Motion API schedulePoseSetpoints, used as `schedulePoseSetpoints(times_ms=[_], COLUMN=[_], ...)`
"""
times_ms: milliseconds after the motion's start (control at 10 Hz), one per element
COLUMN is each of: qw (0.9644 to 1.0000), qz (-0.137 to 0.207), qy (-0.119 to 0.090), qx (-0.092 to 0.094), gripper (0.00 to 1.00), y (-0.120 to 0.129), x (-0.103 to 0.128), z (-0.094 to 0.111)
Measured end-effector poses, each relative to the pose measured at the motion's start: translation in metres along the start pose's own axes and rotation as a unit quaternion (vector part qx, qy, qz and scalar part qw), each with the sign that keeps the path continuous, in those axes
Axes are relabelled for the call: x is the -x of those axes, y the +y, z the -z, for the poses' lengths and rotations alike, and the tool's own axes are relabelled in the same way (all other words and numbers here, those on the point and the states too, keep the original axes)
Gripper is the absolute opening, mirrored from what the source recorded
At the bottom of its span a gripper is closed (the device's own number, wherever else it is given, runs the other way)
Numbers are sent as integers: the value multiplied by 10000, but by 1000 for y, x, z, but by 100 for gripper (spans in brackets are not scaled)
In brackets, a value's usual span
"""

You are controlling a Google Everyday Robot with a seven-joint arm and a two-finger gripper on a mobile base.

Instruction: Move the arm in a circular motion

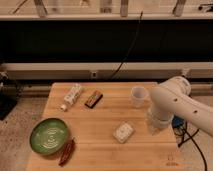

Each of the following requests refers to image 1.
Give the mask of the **blue object behind arm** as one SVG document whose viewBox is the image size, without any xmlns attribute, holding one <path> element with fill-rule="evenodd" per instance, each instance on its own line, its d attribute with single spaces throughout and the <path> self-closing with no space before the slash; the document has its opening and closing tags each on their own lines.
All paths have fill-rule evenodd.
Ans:
<svg viewBox="0 0 213 171">
<path fill-rule="evenodd" d="M 180 117 L 175 116 L 172 120 L 172 127 L 177 128 L 179 126 L 182 126 L 184 124 L 184 120 Z"/>
</svg>

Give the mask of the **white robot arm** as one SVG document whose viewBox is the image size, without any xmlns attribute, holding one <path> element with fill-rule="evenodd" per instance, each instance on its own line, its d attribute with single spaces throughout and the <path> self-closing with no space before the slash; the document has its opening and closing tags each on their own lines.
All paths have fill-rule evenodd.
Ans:
<svg viewBox="0 0 213 171">
<path fill-rule="evenodd" d="M 172 77 L 150 91 L 147 124 L 153 134 L 166 129 L 178 116 L 213 137 L 213 107 L 190 98 L 190 92 L 191 85 L 182 76 Z"/>
</svg>

